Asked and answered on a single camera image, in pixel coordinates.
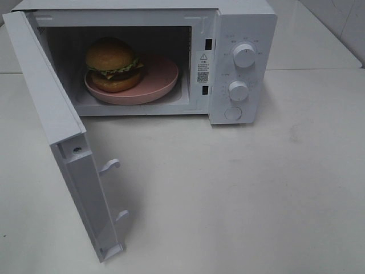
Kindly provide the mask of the white microwave oven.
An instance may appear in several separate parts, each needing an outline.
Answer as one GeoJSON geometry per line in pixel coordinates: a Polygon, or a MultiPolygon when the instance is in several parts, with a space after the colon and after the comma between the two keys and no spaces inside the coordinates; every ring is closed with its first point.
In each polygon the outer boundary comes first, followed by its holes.
{"type": "Polygon", "coordinates": [[[32,15],[43,49],[80,116],[204,114],[212,124],[252,123],[277,16],[266,1],[22,1],[11,12],[32,15]],[[116,37],[139,53],[163,55],[179,67],[175,88],[163,98],[115,105],[94,98],[84,84],[87,47],[116,37]],[[255,62],[239,68],[234,46],[252,43],[255,62]],[[210,51],[210,82],[196,82],[196,52],[210,51]],[[243,81],[248,97],[232,101],[228,85],[243,81]],[[239,107],[239,120],[224,112],[239,107]]]}

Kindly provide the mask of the round white door button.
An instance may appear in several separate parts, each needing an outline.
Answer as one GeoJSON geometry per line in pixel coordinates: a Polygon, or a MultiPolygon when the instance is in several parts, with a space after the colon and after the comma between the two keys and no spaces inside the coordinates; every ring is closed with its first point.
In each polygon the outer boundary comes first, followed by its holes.
{"type": "Polygon", "coordinates": [[[239,107],[230,107],[224,112],[224,115],[227,120],[239,120],[242,116],[242,110],[239,107]]]}

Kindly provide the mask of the burger with lettuce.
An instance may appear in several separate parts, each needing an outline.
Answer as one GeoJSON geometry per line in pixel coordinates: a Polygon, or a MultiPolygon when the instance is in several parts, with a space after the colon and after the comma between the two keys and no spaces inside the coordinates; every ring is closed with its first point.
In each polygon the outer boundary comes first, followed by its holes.
{"type": "Polygon", "coordinates": [[[86,52],[86,77],[105,92],[121,92],[142,79],[144,64],[132,47],[114,37],[95,41],[86,52]]]}

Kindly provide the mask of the white microwave door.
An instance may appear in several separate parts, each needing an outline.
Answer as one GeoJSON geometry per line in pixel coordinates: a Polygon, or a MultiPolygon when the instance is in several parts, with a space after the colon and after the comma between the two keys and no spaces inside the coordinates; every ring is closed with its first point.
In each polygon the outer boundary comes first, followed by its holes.
{"type": "Polygon", "coordinates": [[[39,41],[34,16],[14,11],[3,19],[50,149],[95,253],[104,262],[123,250],[116,223],[129,214],[124,210],[112,217],[100,179],[119,167],[119,160],[97,169],[86,128],[39,41]]]}

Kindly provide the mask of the lower white dial knob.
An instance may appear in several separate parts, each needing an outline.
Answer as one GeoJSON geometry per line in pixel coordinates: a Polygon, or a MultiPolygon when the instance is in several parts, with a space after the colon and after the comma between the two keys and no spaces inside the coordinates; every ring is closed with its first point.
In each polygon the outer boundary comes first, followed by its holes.
{"type": "Polygon", "coordinates": [[[232,101],[240,102],[248,97],[249,89],[245,82],[237,80],[228,85],[228,93],[232,101]]]}

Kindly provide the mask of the pink round plate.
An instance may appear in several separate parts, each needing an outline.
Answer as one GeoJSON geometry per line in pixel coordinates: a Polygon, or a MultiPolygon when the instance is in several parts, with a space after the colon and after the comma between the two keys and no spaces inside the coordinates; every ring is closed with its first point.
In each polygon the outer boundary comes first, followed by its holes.
{"type": "Polygon", "coordinates": [[[130,72],[119,72],[108,79],[99,72],[88,71],[84,82],[98,100],[129,106],[160,99],[174,88],[178,76],[179,68],[170,59],[144,54],[130,72]]]}

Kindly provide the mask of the white warning label sticker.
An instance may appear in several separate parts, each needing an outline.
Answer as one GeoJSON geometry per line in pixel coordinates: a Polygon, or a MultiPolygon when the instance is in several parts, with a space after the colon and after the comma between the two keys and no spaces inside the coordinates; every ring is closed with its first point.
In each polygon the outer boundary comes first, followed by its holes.
{"type": "Polygon", "coordinates": [[[210,82],[210,67],[212,65],[212,53],[210,51],[196,52],[196,82],[210,82]]]}

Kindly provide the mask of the white dial knob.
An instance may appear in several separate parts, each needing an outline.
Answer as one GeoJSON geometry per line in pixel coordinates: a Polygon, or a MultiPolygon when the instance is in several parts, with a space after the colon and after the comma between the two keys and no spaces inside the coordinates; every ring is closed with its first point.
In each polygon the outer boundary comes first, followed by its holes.
{"type": "Polygon", "coordinates": [[[228,93],[232,101],[240,102],[248,97],[249,89],[245,82],[237,80],[228,85],[228,93]]]}
{"type": "Polygon", "coordinates": [[[250,42],[242,42],[234,46],[233,61],[239,68],[247,68],[256,60],[256,48],[250,42]]]}

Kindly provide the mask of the upper white dial knob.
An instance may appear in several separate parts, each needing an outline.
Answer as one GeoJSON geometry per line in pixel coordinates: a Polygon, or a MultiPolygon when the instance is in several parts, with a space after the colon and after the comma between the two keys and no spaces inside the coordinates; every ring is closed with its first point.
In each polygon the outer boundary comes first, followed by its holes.
{"type": "Polygon", "coordinates": [[[256,48],[250,42],[242,42],[234,46],[233,61],[239,68],[247,68],[256,60],[256,48]]]}

